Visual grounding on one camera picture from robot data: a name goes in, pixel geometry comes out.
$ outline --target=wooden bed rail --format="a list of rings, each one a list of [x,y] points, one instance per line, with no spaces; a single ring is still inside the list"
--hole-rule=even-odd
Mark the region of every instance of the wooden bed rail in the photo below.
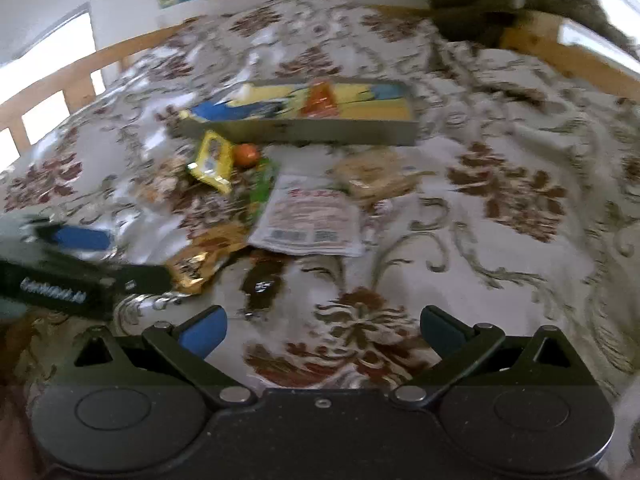
[[[0,131],[9,128],[18,153],[23,155],[31,148],[22,116],[45,99],[62,91],[69,113],[74,113],[95,99],[91,74],[119,63],[126,68],[129,56],[158,46],[178,31],[182,25],[155,30],[130,40],[117,43],[83,57],[53,74],[36,81],[0,104]]]

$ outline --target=wooden bed frame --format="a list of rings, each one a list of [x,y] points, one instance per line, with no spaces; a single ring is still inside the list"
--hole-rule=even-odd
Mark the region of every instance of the wooden bed frame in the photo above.
[[[428,11],[405,7],[372,6],[389,17],[407,15],[427,16]],[[640,101],[640,79],[607,64],[603,59],[578,46],[558,43],[564,18],[544,12],[527,11],[512,28],[502,35],[500,47],[530,54],[553,66],[568,77],[580,77],[600,90]],[[22,116],[37,104],[62,91],[70,113],[87,106],[95,99],[91,74],[101,68],[118,63],[120,70],[130,65],[130,57],[143,50],[160,45],[182,26],[162,28],[130,40],[117,43],[83,57],[57,72],[36,81],[15,96],[0,104],[0,131],[8,128],[18,152],[23,155],[31,149]]]

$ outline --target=black device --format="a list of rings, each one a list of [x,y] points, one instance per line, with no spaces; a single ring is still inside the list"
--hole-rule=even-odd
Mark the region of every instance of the black device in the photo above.
[[[91,319],[110,320],[113,305],[127,294],[162,294],[172,290],[163,266],[91,262],[78,251],[104,251],[104,231],[25,218],[3,221],[0,236],[0,319],[22,316],[37,305]]]
[[[258,397],[196,355],[220,310],[79,340],[34,408],[44,479],[604,478],[612,409],[555,326],[505,336],[429,306],[443,359],[410,383]]]

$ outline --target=white bedspread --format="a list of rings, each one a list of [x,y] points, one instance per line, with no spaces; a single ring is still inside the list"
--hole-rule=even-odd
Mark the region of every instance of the white bedspread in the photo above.
[[[395,386],[438,359],[417,325],[435,304],[507,334],[558,325],[616,403],[640,367],[640,107],[531,57],[447,43],[428,20],[392,20],[338,0],[279,0],[201,19],[19,159],[0,200],[5,211],[112,229],[114,257],[160,263],[234,213],[213,191],[162,207],[136,198],[137,183],[184,143],[166,134],[168,107],[249,78],[338,74],[412,85],[422,140],[400,150],[419,153],[437,175],[393,200],[364,256],[280,258],[282,286],[266,319],[238,311],[248,271],[275,256],[256,252],[228,266],[206,292],[232,318],[207,360],[255,388]],[[353,149],[265,148],[282,171],[314,175]],[[117,331],[188,317],[139,299],[121,306]],[[18,366],[36,392],[87,325],[37,320],[40,337]],[[612,475],[630,459],[635,398],[625,401],[623,433],[604,462]]]

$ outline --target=qr code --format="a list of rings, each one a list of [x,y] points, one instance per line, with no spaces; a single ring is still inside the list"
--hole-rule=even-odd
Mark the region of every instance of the qr code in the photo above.
[[[271,231],[271,238],[274,240],[284,240],[286,242],[304,242],[306,240],[306,231],[285,231],[275,229]]]
[[[336,231],[316,231],[315,242],[337,242],[338,233]]]

